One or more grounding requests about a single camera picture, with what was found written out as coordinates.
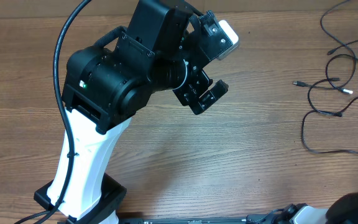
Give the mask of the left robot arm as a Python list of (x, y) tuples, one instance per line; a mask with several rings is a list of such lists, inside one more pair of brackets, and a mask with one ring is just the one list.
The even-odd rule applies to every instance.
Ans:
[(62, 212), (67, 223), (117, 223), (126, 189), (106, 173), (112, 151), (132, 117), (158, 91), (171, 90), (201, 114), (228, 91), (204, 71), (238, 45), (239, 37), (214, 13), (186, 1), (139, 1), (128, 26), (119, 26), (67, 62), (58, 78), (64, 24), (53, 56), (53, 82), (65, 138), (55, 178), (36, 191), (43, 218)]

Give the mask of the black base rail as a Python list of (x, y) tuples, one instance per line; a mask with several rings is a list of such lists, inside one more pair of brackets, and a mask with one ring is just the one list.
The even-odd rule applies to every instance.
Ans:
[(214, 218), (119, 218), (118, 224), (274, 224), (291, 223), (292, 217), (298, 211), (296, 205), (290, 204), (285, 208), (272, 210), (266, 214), (250, 214), (244, 217), (214, 217)]

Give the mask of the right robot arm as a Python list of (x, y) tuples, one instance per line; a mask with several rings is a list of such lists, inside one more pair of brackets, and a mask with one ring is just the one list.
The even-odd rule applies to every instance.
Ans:
[(289, 205), (272, 221), (305, 224), (358, 224), (358, 192), (347, 194), (329, 208), (314, 208), (305, 203)]

